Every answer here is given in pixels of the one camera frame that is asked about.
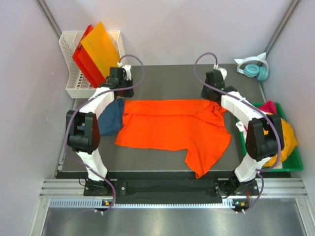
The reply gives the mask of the orange t shirt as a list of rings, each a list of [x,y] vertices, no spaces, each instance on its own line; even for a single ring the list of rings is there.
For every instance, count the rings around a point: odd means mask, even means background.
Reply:
[[[225,109],[209,100],[127,100],[115,144],[128,148],[186,150],[185,163],[204,176],[231,141]]]

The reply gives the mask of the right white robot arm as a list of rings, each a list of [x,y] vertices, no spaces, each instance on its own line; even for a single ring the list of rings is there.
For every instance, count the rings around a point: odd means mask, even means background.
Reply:
[[[232,172],[226,195],[245,192],[253,184],[263,165],[284,148],[282,119],[268,114],[243,97],[234,87],[225,86],[222,72],[206,73],[202,98],[219,103],[231,112],[244,126],[246,154],[241,164]]]

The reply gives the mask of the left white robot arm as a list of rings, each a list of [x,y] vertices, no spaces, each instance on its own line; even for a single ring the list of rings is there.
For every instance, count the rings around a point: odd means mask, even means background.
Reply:
[[[131,65],[118,64],[110,68],[110,75],[96,89],[90,99],[78,110],[66,113],[66,145],[82,160],[88,177],[85,179],[85,196],[111,194],[112,184],[107,180],[108,169],[99,153],[100,131],[98,118],[105,108],[115,101],[116,92],[133,96]]]

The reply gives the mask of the red plastic folder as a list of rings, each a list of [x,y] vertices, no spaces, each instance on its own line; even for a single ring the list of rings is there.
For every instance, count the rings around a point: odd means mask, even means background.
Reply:
[[[97,88],[102,82],[105,81],[105,78],[87,53],[87,51],[84,49],[81,40],[84,39],[93,29],[92,25],[89,25],[85,32],[83,33],[83,36],[81,37],[75,52],[72,56],[74,62],[78,66],[78,68],[81,70],[83,75],[87,78],[87,80],[90,82],[93,88]]]

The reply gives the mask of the white perforated file basket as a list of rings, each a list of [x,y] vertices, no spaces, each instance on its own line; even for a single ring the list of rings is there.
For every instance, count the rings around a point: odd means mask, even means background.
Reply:
[[[72,99],[90,98],[96,90],[86,79],[72,58],[83,33],[83,31],[64,31],[59,39],[59,45],[69,70],[69,79],[65,90]],[[119,56],[124,56],[126,52],[121,31],[110,30],[108,34]]]

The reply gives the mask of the orange plastic folder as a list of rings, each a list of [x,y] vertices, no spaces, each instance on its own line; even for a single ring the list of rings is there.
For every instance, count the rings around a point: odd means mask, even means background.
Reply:
[[[109,76],[110,67],[116,67],[120,55],[102,22],[99,22],[82,40],[86,50],[104,78]]]

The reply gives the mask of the blue t shirt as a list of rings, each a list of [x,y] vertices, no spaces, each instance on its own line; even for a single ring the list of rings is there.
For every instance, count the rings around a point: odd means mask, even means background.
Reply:
[[[118,98],[106,106],[98,118],[98,127],[101,136],[117,134],[123,125],[125,100]]]

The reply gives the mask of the cat ear headphones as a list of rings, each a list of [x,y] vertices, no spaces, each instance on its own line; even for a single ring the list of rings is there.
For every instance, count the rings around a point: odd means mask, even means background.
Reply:
[[[266,52],[257,56],[247,57],[244,59],[235,59],[237,72],[249,78],[256,77],[258,81],[267,80],[269,77],[269,65],[266,60]]]

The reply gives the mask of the pink t shirt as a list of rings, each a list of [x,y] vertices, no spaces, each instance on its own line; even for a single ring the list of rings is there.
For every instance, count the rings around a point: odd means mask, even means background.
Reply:
[[[277,106],[273,101],[267,101],[258,107],[261,111],[267,114],[277,114]]]

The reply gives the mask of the yellow t shirt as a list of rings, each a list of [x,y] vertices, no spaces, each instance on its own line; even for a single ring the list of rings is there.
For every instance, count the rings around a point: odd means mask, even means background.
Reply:
[[[284,148],[281,151],[280,163],[283,163],[292,154],[295,147],[298,146],[298,141],[295,137],[295,133],[292,126],[283,118],[281,120],[284,138]]]

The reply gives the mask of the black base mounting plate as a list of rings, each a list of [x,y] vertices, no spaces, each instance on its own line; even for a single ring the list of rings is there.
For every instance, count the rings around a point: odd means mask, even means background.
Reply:
[[[227,197],[258,195],[256,180],[242,193],[226,195],[231,171],[209,171],[196,178],[192,171],[110,172],[108,184],[116,194],[116,203],[195,204],[219,203]]]

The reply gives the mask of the green plastic tray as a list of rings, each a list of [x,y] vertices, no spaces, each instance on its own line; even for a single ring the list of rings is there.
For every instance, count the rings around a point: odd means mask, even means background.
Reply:
[[[274,102],[277,106],[277,114],[287,121],[285,113],[278,102]],[[264,103],[253,103],[255,107],[259,107]],[[293,150],[292,154],[283,163],[278,163],[278,165],[271,170],[271,172],[297,172],[303,170],[303,164],[297,149],[297,146]]]

